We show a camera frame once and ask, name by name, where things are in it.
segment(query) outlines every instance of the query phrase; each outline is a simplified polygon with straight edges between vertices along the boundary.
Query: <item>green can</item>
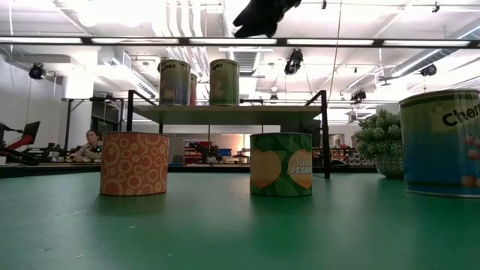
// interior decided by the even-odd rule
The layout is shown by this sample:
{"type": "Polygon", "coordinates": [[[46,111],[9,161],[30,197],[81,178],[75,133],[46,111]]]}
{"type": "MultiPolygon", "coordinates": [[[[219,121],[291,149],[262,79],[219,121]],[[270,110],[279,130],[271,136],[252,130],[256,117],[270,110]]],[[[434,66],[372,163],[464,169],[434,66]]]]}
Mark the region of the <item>green can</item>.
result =
{"type": "Polygon", "coordinates": [[[190,74],[190,106],[197,105],[197,75],[190,74]]]}
{"type": "Polygon", "coordinates": [[[190,104],[190,70],[184,61],[167,59],[160,63],[160,104],[190,104]]]}
{"type": "Polygon", "coordinates": [[[312,136],[261,133],[250,136],[250,193],[277,197],[312,194],[312,136]]]}
{"type": "Polygon", "coordinates": [[[218,59],[210,63],[210,105],[239,105],[240,65],[218,59]]]}

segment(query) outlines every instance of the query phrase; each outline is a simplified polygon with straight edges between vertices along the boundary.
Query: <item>can lid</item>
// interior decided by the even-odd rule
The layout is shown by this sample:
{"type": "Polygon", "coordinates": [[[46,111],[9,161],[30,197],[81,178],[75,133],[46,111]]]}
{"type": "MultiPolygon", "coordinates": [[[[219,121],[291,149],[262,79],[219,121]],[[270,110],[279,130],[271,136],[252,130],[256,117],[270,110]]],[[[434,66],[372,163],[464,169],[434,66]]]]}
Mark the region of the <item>can lid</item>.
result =
{"type": "Polygon", "coordinates": [[[421,93],[421,94],[415,94],[413,96],[404,98],[403,100],[400,100],[398,103],[400,105],[404,105],[409,103],[410,101],[417,100],[419,98],[431,98],[437,95],[448,95],[448,94],[461,94],[461,93],[477,93],[480,94],[480,90],[477,89],[446,89],[446,90],[439,90],[439,91],[432,91],[428,93],[421,93]]]}
{"type": "Polygon", "coordinates": [[[217,59],[217,60],[211,61],[210,65],[216,64],[217,62],[229,62],[234,65],[239,65],[237,61],[231,60],[231,59],[217,59]]]}
{"type": "Polygon", "coordinates": [[[190,64],[188,64],[186,61],[180,61],[180,60],[176,60],[176,59],[164,59],[162,61],[160,61],[160,65],[165,65],[165,64],[168,64],[172,62],[173,63],[178,63],[178,64],[183,64],[183,65],[187,65],[188,67],[190,67],[190,64]]]}

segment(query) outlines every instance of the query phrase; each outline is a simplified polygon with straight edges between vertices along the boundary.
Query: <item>shelf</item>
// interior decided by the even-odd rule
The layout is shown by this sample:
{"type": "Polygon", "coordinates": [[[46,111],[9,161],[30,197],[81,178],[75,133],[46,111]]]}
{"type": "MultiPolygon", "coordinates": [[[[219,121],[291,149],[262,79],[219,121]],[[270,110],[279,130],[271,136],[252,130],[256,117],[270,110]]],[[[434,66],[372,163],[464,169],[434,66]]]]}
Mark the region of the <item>shelf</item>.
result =
{"type": "Polygon", "coordinates": [[[135,106],[162,125],[291,125],[310,122],[320,106],[135,106]]]}

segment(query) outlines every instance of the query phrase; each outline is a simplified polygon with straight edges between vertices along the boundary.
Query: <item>person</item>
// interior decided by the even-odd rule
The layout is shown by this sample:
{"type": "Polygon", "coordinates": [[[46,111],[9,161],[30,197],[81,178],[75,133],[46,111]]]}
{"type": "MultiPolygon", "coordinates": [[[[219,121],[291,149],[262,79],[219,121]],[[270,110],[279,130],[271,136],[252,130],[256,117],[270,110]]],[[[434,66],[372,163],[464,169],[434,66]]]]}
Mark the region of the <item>person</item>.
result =
{"type": "Polygon", "coordinates": [[[101,159],[101,149],[103,145],[99,140],[98,132],[96,130],[89,130],[86,136],[87,143],[74,154],[76,162],[83,162],[85,159],[89,159],[90,161],[101,159]]]}

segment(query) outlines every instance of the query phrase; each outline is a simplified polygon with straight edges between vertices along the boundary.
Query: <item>metal can rim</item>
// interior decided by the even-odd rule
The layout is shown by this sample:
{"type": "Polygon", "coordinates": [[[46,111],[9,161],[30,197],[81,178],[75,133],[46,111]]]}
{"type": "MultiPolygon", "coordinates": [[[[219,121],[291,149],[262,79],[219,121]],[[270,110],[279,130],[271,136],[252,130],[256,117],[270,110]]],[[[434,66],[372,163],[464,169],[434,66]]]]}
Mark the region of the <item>metal can rim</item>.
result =
{"type": "Polygon", "coordinates": [[[418,98],[431,98],[435,95],[444,95],[444,94],[454,94],[454,93],[468,93],[468,92],[475,92],[480,94],[480,90],[477,89],[471,89],[471,88],[465,88],[465,89],[446,89],[446,90],[440,90],[440,91],[432,91],[428,93],[421,93],[421,94],[415,94],[413,96],[404,98],[403,100],[398,101],[398,103],[403,106],[408,104],[410,101],[417,100],[418,98]]]}
{"type": "Polygon", "coordinates": [[[160,61],[160,65],[163,65],[164,63],[168,63],[168,62],[182,63],[182,64],[186,64],[189,68],[191,67],[190,64],[188,64],[186,61],[181,61],[181,60],[177,60],[177,59],[162,60],[162,61],[160,61]]]}
{"type": "Polygon", "coordinates": [[[210,66],[212,66],[213,64],[217,63],[217,62],[229,62],[229,63],[232,63],[234,65],[239,65],[239,63],[235,60],[231,60],[231,59],[217,59],[217,60],[214,60],[214,61],[211,61],[210,62],[210,66]]]}

